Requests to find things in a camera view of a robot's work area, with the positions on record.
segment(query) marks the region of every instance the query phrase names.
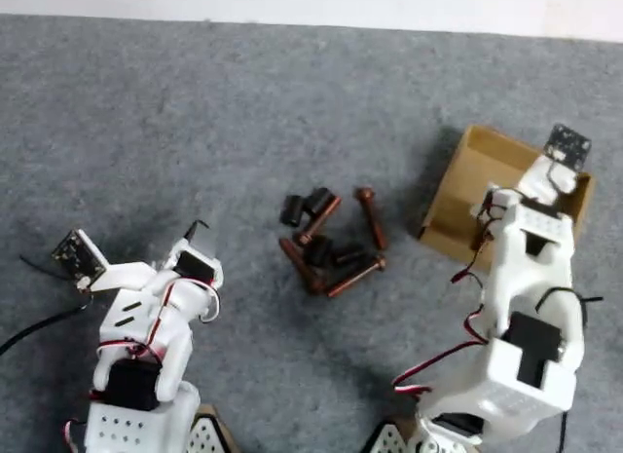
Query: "white robot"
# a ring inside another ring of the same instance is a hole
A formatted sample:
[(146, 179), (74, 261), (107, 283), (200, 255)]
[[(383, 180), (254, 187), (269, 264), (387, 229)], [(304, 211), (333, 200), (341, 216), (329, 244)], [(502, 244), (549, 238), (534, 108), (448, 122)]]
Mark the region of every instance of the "white robot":
[[(213, 321), (220, 311), (223, 270), (208, 227), (195, 221), (158, 269), (110, 264), (80, 229), (54, 257), (81, 291), (119, 289), (99, 329), (86, 450), (181, 453), (208, 445), (226, 451), (217, 426), (194, 425), (199, 392), (182, 380), (193, 350), (190, 321)], [(68, 444), (77, 450), (71, 439)]]
[[(584, 356), (585, 299), (572, 289), (572, 219), (552, 205), (574, 190), (590, 144), (557, 125), (517, 186), (489, 185), (472, 210), (495, 239), (481, 307), (465, 321), (474, 339), (394, 380), (397, 392), (419, 399), (417, 428), (405, 444), (394, 425), (384, 425), (369, 451), (465, 453), (527, 434), (570, 410)], [(534, 311), (512, 312), (515, 299), (528, 299)], [(471, 325), (476, 316), (481, 332)], [(467, 346), (477, 346), (468, 364), (425, 386), (401, 385)]]

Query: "circuit board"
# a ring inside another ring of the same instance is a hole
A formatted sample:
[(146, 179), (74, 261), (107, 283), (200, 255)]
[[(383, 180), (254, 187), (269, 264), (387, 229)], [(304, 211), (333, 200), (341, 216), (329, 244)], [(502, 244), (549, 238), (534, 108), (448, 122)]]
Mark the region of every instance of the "circuit board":
[(563, 124), (556, 124), (545, 143), (543, 152), (548, 158), (569, 169), (580, 172), (584, 167), (592, 142), (586, 136)]
[(79, 281), (84, 276), (91, 279), (94, 283), (105, 271), (104, 264), (97, 257), (85, 240), (80, 236), (80, 232), (72, 230), (52, 252), (52, 258), (62, 266), (62, 268)]

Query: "cardboard box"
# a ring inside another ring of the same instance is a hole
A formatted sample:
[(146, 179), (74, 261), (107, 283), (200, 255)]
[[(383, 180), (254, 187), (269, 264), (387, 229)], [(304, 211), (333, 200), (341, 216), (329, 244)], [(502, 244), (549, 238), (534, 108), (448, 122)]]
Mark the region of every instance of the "cardboard box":
[[(493, 129), (469, 127), (448, 165), (439, 189), (421, 226), (418, 238), (423, 244), (462, 263), (469, 263), (475, 251), (475, 238), (481, 230), (469, 214), (483, 200), (489, 182), (515, 186), (541, 152), (522, 141)], [(559, 200), (562, 212), (573, 220), (577, 240), (586, 209), (595, 188), (595, 179), (586, 172), (578, 175), (577, 188)], [(474, 267), (489, 271), (493, 248), (480, 253)]]

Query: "white wall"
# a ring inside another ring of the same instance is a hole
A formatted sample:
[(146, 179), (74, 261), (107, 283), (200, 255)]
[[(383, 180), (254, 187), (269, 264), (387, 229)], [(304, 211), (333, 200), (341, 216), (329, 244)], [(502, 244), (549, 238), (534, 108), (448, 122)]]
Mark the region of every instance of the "white wall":
[(623, 42), (623, 0), (0, 0), (0, 13), (328, 24)]

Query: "gray carpet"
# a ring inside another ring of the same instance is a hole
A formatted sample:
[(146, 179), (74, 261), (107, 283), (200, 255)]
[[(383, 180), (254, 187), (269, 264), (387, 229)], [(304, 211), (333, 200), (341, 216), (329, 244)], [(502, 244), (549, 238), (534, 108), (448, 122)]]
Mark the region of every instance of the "gray carpet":
[[(0, 18), (0, 340), (80, 301), (20, 253), (48, 263), (82, 226), (111, 261), (151, 260), (201, 217), (218, 231), (223, 312), (196, 327), (186, 378), (246, 453), (356, 453), (384, 416), (413, 408), (391, 378), (462, 340), (476, 302), (469, 283), (448, 283), (458, 264), (406, 227), (460, 133), (487, 124), (542, 145), (563, 122), (595, 140), (576, 287), (608, 299), (591, 308), (567, 452), (617, 451), (621, 82), (623, 47), (591, 42)], [(282, 198), (327, 185), (346, 197), (333, 235), (366, 237), (349, 198), (362, 183), (378, 192), (389, 267), (336, 300), (310, 298), (276, 244)], [(63, 420), (87, 412), (110, 299), (2, 357), (2, 451), (63, 451)], [(485, 451), (553, 453), (558, 430), (552, 419)]]

